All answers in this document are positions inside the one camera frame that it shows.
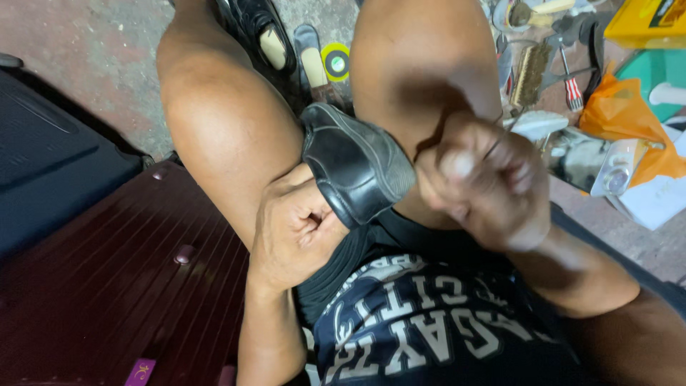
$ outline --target yellow box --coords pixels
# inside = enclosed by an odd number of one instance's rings
[[[686,48],[686,0],[626,0],[605,37],[625,48]]]

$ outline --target hand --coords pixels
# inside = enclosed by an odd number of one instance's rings
[[[248,276],[276,292],[293,288],[329,261],[347,233],[302,163],[264,189]]]
[[[441,142],[419,153],[416,172],[424,201],[463,226],[484,248],[528,251],[550,229],[548,175],[524,137],[456,114]]]

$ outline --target thigh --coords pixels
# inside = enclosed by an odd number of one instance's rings
[[[161,93],[176,150],[251,250],[262,190],[300,163],[302,130],[271,84],[222,52],[192,54],[175,71]]]
[[[350,74],[357,117],[386,129],[410,159],[440,139],[454,111],[501,115],[495,47],[477,0],[366,0]],[[456,227],[416,187],[396,210],[428,227]]]

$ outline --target screwdriver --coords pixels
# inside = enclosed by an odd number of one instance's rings
[[[560,46],[560,53],[562,54],[562,63],[565,65],[565,73],[569,75],[569,67],[567,66],[567,58],[565,57],[565,51]],[[565,91],[567,92],[567,106],[569,110],[574,113],[584,109],[584,96],[579,91],[579,86],[576,84],[576,78],[571,77],[565,80]]]

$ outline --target yellow tape roll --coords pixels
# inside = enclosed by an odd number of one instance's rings
[[[329,43],[322,49],[322,63],[331,82],[345,80],[350,70],[350,49],[341,43]]]

